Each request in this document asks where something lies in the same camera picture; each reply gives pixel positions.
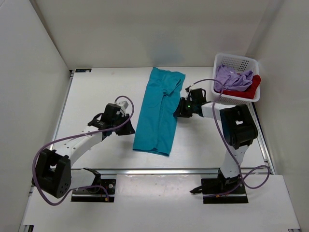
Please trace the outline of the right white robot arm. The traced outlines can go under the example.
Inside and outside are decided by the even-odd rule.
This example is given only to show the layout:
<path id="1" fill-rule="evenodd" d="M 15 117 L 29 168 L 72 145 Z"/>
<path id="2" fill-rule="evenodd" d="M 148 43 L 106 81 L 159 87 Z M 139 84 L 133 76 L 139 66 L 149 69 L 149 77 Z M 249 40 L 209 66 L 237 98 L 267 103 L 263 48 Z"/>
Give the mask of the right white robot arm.
<path id="1" fill-rule="evenodd" d="M 227 149 L 219 168 L 217 188 L 222 193 L 228 193 L 234 188 L 234 182 L 240 179 L 239 167 L 249 146 L 258 136 L 257 127 L 247 105 L 207 101 L 206 91 L 202 88 L 188 89 L 187 92 L 187 97 L 180 98 L 173 115 L 189 118 L 197 114 L 203 118 L 213 118 L 216 123 L 221 122 L 219 132 Z"/>

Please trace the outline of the teal t shirt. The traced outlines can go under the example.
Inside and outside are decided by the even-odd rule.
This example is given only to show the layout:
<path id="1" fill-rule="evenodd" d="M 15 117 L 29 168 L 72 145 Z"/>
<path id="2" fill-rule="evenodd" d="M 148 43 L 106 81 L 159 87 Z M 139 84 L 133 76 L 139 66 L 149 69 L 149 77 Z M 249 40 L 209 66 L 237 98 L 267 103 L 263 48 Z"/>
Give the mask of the teal t shirt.
<path id="1" fill-rule="evenodd" d="M 154 67 L 147 83 L 133 150 L 169 156 L 175 136 L 176 111 L 185 74 Z"/>

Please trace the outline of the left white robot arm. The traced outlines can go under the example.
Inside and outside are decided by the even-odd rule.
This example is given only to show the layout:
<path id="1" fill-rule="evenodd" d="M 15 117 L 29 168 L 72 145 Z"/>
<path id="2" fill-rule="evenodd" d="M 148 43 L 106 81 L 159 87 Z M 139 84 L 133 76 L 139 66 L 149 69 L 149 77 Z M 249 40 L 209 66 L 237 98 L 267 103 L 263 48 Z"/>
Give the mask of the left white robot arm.
<path id="1" fill-rule="evenodd" d="M 42 149 L 34 161 L 33 185 L 58 199 L 73 189 L 86 189 L 92 194 L 105 191 L 99 172 L 92 168 L 77 171 L 71 168 L 81 156 L 113 133 L 118 136 L 135 134 L 127 108 L 127 101 L 109 103 L 81 134 L 64 139 L 64 144 L 54 150 Z"/>

